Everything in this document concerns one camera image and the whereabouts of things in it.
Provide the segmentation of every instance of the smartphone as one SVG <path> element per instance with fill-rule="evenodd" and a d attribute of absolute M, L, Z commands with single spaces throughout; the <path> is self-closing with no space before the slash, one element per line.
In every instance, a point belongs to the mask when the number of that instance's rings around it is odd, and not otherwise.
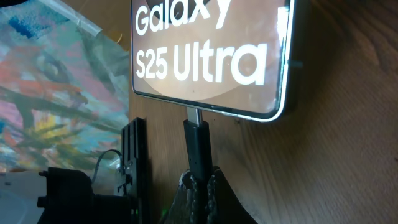
<path fill-rule="evenodd" d="M 294 0 L 132 0 L 134 92 L 277 119 L 286 105 L 294 9 Z"/>

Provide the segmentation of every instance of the wooden surface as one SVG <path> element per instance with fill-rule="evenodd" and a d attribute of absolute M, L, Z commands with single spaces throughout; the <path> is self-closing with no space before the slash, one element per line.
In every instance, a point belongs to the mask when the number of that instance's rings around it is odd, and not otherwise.
<path fill-rule="evenodd" d="M 128 34 L 129 1 L 114 2 Z M 398 223 L 398 2 L 314 0 L 307 24 L 296 110 L 266 124 L 204 112 L 213 163 L 259 223 Z M 147 120 L 157 218 L 188 168 L 186 111 L 130 101 Z"/>

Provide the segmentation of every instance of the abstract painting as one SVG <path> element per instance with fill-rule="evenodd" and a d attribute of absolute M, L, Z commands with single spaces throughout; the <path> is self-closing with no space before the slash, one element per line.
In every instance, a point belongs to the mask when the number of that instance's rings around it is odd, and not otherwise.
<path fill-rule="evenodd" d="M 128 80 L 129 53 L 102 33 L 36 0 L 1 8 L 0 172 L 92 171 L 119 149 Z"/>

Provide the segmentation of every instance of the wood grain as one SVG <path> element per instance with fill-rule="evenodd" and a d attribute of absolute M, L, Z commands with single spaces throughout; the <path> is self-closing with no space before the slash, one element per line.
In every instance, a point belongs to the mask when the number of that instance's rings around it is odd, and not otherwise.
<path fill-rule="evenodd" d="M 398 2 L 313 0 L 307 25 L 297 108 L 266 124 L 204 112 L 213 163 L 259 223 L 398 223 Z M 130 96 L 131 119 L 147 120 L 156 219 L 188 168 L 186 112 Z"/>

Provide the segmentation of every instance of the blue paint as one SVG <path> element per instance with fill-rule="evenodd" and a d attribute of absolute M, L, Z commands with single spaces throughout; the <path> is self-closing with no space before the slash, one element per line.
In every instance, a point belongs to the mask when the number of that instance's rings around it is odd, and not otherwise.
<path fill-rule="evenodd" d="M 25 26 L 16 16 L 12 17 L 8 24 L 12 26 L 20 35 L 24 35 L 27 38 L 33 37 L 33 33 L 29 30 L 28 26 Z"/>
<path fill-rule="evenodd" d="M 2 133 L 2 130 L 4 129 L 5 125 L 6 124 L 4 122 L 0 121 L 0 134 Z"/>

